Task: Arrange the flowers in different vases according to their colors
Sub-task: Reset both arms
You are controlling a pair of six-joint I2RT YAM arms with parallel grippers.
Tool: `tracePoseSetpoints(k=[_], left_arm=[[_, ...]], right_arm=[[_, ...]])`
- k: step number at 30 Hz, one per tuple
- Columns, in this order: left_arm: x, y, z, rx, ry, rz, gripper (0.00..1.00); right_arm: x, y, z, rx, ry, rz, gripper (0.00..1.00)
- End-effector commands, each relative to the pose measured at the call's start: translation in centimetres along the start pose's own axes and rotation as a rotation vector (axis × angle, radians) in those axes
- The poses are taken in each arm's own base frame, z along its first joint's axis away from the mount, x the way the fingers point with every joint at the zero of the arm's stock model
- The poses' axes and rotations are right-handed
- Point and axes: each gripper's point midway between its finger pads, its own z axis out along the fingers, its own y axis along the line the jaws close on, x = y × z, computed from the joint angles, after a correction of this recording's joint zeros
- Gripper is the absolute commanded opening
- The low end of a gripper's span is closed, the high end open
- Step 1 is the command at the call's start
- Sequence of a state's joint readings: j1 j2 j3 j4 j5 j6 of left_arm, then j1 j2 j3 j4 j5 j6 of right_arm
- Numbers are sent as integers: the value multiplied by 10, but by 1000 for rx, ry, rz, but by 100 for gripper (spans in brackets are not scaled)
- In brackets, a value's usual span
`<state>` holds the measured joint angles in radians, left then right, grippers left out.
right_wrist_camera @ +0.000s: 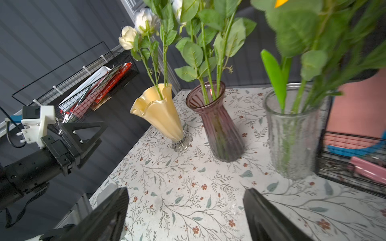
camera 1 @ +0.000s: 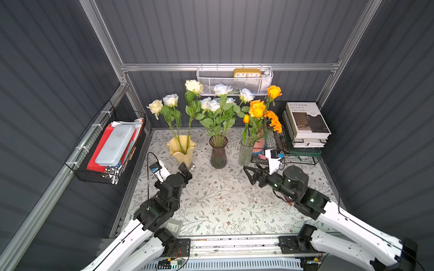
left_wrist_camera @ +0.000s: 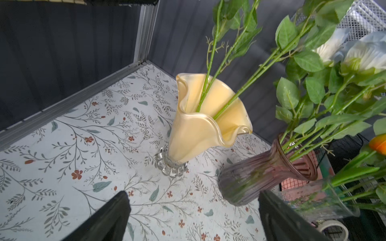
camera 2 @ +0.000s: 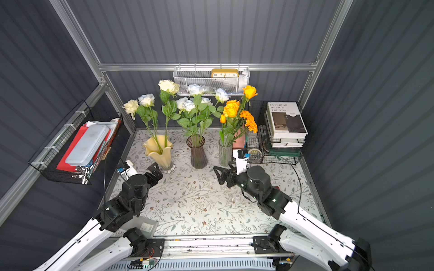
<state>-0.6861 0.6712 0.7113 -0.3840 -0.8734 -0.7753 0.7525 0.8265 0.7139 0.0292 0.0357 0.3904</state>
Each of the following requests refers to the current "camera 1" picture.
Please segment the large orange marigold stem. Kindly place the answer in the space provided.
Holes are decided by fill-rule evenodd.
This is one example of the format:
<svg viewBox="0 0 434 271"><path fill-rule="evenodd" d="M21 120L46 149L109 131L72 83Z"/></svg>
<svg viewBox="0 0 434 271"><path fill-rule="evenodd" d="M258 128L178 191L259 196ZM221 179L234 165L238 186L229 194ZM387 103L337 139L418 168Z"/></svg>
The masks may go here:
<svg viewBox="0 0 434 271"><path fill-rule="evenodd" d="M283 132L283 127L279 119L263 119L263 122L259 128L257 142L267 137L270 132Z"/></svg>

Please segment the leafy green stem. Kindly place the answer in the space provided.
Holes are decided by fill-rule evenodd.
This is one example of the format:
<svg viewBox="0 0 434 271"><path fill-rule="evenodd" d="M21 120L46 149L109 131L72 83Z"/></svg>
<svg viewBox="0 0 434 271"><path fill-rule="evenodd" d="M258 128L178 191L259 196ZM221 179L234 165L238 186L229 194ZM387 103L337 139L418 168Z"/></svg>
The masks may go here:
<svg viewBox="0 0 434 271"><path fill-rule="evenodd" d="M202 110L201 101L197 99L198 97L199 97L198 94L195 94L190 90L186 91L185 99L187 105L185 110L187 115L189 116L188 133L187 133L188 137L191 135L191 125L193 120L196 118L196 115Z"/></svg>

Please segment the cream white rose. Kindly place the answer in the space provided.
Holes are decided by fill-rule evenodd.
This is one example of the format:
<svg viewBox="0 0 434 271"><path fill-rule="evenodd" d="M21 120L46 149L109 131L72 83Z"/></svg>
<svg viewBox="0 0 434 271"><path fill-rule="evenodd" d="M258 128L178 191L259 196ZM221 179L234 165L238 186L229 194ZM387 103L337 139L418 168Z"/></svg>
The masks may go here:
<svg viewBox="0 0 434 271"><path fill-rule="evenodd" d="M150 103L147 108L150 110L150 112L155 116L157 120L159 120L159 116L161 114L161 109L163 107L163 101L156 99L152 103Z"/></svg>

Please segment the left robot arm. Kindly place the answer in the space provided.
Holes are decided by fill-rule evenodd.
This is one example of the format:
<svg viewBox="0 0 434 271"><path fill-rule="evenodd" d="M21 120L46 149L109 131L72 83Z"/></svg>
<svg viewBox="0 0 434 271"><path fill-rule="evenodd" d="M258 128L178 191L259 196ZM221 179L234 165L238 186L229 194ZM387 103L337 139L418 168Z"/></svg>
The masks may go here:
<svg viewBox="0 0 434 271"><path fill-rule="evenodd" d="M158 192L142 203L133 219L85 271L140 271L165 253L175 250L176 237L167 229L167 221L180 208L183 189L192 179L188 167L182 163L178 173L155 175Z"/></svg>

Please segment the orange tulip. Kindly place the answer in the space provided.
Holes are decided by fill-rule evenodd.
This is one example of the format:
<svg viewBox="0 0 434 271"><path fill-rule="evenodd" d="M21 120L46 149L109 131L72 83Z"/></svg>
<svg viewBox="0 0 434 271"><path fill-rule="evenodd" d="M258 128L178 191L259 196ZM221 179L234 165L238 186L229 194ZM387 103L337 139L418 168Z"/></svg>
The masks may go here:
<svg viewBox="0 0 434 271"><path fill-rule="evenodd" d="M243 117L243 123L245 124L244 130L243 130L243 145L248 147L250 146L250 115L245 114Z"/></svg>

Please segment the small white rose stem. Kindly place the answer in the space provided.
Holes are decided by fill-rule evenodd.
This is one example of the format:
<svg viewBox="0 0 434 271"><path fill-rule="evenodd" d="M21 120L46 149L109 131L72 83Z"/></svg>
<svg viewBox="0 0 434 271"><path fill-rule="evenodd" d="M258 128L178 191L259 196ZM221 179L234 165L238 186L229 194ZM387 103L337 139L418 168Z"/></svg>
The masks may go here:
<svg viewBox="0 0 434 271"><path fill-rule="evenodd" d="M168 124L170 131L174 135L181 152L185 153L179 134L182 123L182 113L176 108L178 100L179 96L177 94L169 94L163 97L163 107L161 109L161 114L164 116L165 121Z"/></svg>

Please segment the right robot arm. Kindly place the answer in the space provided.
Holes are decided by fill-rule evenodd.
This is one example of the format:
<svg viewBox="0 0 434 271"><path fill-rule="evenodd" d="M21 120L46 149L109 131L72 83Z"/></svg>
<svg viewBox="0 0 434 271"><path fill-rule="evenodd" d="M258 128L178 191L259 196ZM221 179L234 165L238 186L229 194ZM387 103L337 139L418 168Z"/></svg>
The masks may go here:
<svg viewBox="0 0 434 271"><path fill-rule="evenodd" d="M293 202L303 215L327 224L346 238L327 234L313 225L304 225L295 241L283 247L306 252L314 249L339 257L367 271L414 271L418 245L410 238L390 236L342 209L329 197L308 186L309 177L301 168L287 167L280 175L268 167L245 166L250 183L270 186Z"/></svg>

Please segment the yellow orange rose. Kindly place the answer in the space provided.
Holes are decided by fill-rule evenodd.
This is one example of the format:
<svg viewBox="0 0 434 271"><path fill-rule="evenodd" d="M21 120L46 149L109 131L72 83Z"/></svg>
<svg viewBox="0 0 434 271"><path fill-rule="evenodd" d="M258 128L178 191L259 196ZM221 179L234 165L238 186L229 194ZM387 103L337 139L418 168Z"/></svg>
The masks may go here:
<svg viewBox="0 0 434 271"><path fill-rule="evenodd" d="M266 110L268 110L271 106L275 106L275 99L282 96L282 91L280 87L276 85L271 85L267 88L267 98L264 100Z"/></svg>

